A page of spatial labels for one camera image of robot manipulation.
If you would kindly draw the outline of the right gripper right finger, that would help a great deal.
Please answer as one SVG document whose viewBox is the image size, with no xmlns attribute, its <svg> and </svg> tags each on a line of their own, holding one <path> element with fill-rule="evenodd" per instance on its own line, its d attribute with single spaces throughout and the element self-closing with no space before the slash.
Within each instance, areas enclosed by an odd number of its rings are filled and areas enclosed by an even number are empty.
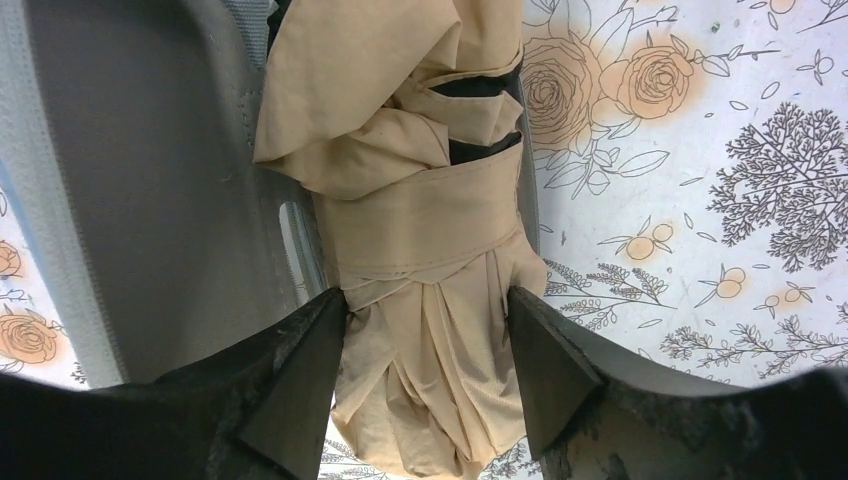
<svg viewBox="0 0 848 480">
<path fill-rule="evenodd" d="M 843 479 L 847 372 L 757 388 L 690 375 L 508 293 L 532 457 L 547 479 Z"/>
</svg>

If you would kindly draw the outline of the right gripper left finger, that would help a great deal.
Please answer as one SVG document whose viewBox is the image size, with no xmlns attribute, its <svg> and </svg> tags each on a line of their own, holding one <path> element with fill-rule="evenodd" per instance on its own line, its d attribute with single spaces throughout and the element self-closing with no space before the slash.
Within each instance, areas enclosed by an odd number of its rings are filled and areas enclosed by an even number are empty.
<svg viewBox="0 0 848 480">
<path fill-rule="evenodd" d="M 148 384 L 1 378 L 5 479 L 315 479 L 348 308 L 331 288 Z"/>
</svg>

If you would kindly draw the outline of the beige umbrella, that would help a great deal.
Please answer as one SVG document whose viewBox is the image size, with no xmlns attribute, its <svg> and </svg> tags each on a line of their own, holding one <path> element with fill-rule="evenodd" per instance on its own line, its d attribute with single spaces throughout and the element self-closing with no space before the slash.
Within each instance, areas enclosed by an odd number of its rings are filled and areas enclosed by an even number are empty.
<svg viewBox="0 0 848 480">
<path fill-rule="evenodd" d="M 362 461 L 475 479 L 525 434 L 506 295 L 541 293 L 517 187 L 518 1 L 293 1 L 254 159 L 313 198 L 346 298 L 331 418 Z"/>
</svg>

